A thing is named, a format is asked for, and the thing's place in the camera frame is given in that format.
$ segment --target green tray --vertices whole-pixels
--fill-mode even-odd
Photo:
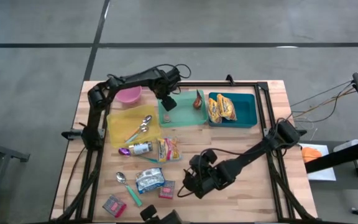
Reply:
[[[196,100],[197,92],[196,91],[183,91],[179,95],[171,95],[171,97],[177,103],[177,106],[167,112],[165,108],[161,105],[161,101],[158,101],[158,118],[160,120],[160,125],[163,128],[172,128],[172,127],[183,127],[191,125],[204,124],[208,119],[206,112],[204,92],[198,90],[200,93],[203,104],[201,105],[200,110],[196,110],[193,107],[193,103]],[[164,115],[168,114],[170,117],[170,122],[164,122]]]

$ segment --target teal bin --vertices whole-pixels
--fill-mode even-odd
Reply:
[[[209,97],[216,100],[219,93],[210,93]],[[255,96],[245,93],[220,93],[229,98],[236,109],[237,121],[222,119],[222,123],[216,124],[208,118],[210,126],[228,127],[228,128],[251,128],[258,123],[256,117]]]
[[[202,97],[203,104],[201,109],[196,110],[193,107],[193,103],[196,100],[197,92],[196,91],[183,91],[178,95],[170,95],[177,106],[170,111],[166,111],[162,106],[161,101],[158,101],[158,118],[160,120],[160,125],[163,128],[172,128],[172,127],[183,127],[183,126],[192,126],[204,124],[208,119],[208,114],[206,112],[204,92],[198,90]],[[170,117],[170,122],[165,122],[163,117],[165,114],[168,114]]]

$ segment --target spoon with green handle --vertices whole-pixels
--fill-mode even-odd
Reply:
[[[127,184],[127,179],[125,178],[125,175],[122,172],[117,172],[117,180],[118,182],[125,184],[125,187],[131,194],[132,198],[136,202],[137,206],[140,207],[142,205],[142,201],[140,201],[139,197],[135,194],[135,192],[131,189],[131,187]]]

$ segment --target gray floor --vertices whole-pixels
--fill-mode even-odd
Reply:
[[[92,43],[103,0],[0,1],[0,43]],[[101,42],[358,42],[358,0],[112,1]],[[0,144],[31,153],[12,161],[0,193],[0,222],[48,219],[91,49],[0,49]],[[186,63],[192,80],[284,80],[290,103],[351,79],[358,48],[99,49],[91,80],[160,63]],[[340,91],[297,105],[305,110]],[[308,119],[328,115],[333,105]],[[358,139],[358,96],[338,101],[305,139]],[[312,189],[319,217],[349,215],[358,193]]]

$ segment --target butcher block table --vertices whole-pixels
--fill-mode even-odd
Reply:
[[[264,81],[268,83],[270,97],[272,101],[274,115],[277,118],[286,118],[291,113],[284,82],[282,80]],[[87,91],[98,82],[84,82],[75,115],[73,128],[81,129],[79,123],[85,123],[88,119],[89,104]],[[200,89],[204,91],[206,100],[210,92],[221,93],[251,93],[255,94],[252,87],[244,86],[224,86],[224,87],[182,87],[181,91]],[[270,127],[269,114],[265,103],[265,96],[261,91],[262,104],[266,123]],[[139,105],[154,105],[157,111],[157,99],[148,89],[143,88],[141,100],[133,106],[124,106],[114,100],[111,113],[118,113],[124,109],[133,108]],[[190,195],[185,198],[178,198],[177,192],[182,186],[182,180],[185,176],[183,169],[189,167],[189,160],[199,154],[203,149],[215,147],[229,150],[232,152],[244,152],[257,144],[262,139],[262,130],[258,115],[258,124],[249,129],[244,128],[220,128],[210,127],[208,123],[180,127],[180,128],[162,128],[163,136],[176,136],[179,140],[179,150],[183,154],[180,162],[171,162],[162,165],[162,170],[167,180],[175,181],[175,196],[173,199],[159,198],[159,190],[147,192],[139,195],[143,206],[138,207],[130,196],[124,185],[116,180],[116,172],[123,172],[127,177],[128,184],[137,193],[135,186],[135,174],[152,167],[152,164],[136,157],[124,157],[118,154],[117,148],[113,148],[110,143],[109,133],[106,135],[106,142],[103,151],[103,160],[99,176],[98,191],[96,203],[94,206],[94,222],[142,222],[139,213],[149,205],[154,205],[159,217],[164,217],[175,209],[181,219],[188,222],[274,222],[277,221],[275,213],[272,186],[269,177],[266,156],[258,158],[253,163],[243,168],[241,174],[237,176],[236,181],[224,190],[213,190],[202,199]],[[70,141],[60,176],[55,202],[52,208],[51,217],[57,218],[62,214],[63,196],[67,186],[70,172],[74,162],[83,149],[82,140],[76,139]],[[216,152],[218,161],[235,157],[234,155]],[[66,207],[74,199],[81,185],[81,178],[85,166],[86,153],[81,155],[75,173],[68,189]],[[305,165],[298,146],[288,150],[284,157],[287,170],[288,181],[291,191],[300,201],[302,206],[313,216],[317,216],[316,208],[313,202]],[[85,197],[83,207],[83,217],[88,211],[90,199],[90,189]],[[114,194],[127,204],[127,208],[119,218],[114,218],[102,207],[111,194]],[[284,217],[287,216],[285,199],[280,190],[280,200],[283,207]]]

